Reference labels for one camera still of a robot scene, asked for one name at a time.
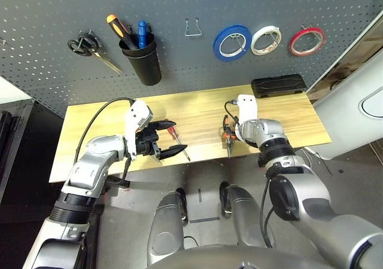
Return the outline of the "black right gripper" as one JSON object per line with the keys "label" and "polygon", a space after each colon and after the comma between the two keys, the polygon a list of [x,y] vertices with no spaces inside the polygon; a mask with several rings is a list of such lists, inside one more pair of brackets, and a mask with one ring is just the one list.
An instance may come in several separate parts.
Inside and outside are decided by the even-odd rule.
{"label": "black right gripper", "polygon": [[235,131],[232,130],[229,123],[227,123],[227,122],[223,123],[223,131],[224,131],[225,140],[229,141],[229,140],[236,140],[237,139],[237,135],[236,135]]}

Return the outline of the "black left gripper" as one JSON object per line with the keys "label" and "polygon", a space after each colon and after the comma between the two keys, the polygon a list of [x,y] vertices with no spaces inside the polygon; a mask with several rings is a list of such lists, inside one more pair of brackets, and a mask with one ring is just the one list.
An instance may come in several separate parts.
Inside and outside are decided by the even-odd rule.
{"label": "black left gripper", "polygon": [[149,122],[145,129],[135,134],[136,154],[143,156],[152,155],[158,158],[158,160],[164,160],[183,152],[187,145],[173,145],[165,150],[161,150],[157,145],[159,137],[156,131],[167,130],[175,125],[176,123],[170,120]]}

